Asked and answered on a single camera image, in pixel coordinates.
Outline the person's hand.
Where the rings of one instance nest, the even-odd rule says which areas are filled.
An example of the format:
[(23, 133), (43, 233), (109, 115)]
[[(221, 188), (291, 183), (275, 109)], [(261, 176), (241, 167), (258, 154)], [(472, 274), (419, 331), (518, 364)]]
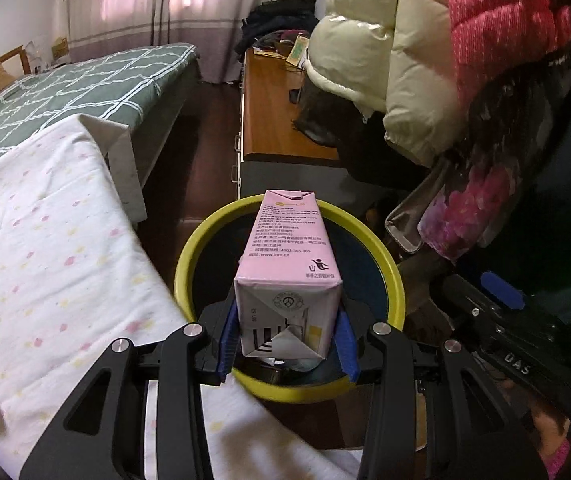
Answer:
[(571, 421), (565, 415), (546, 404), (533, 403), (533, 422), (540, 436), (538, 451), (546, 460), (555, 455), (566, 440)]

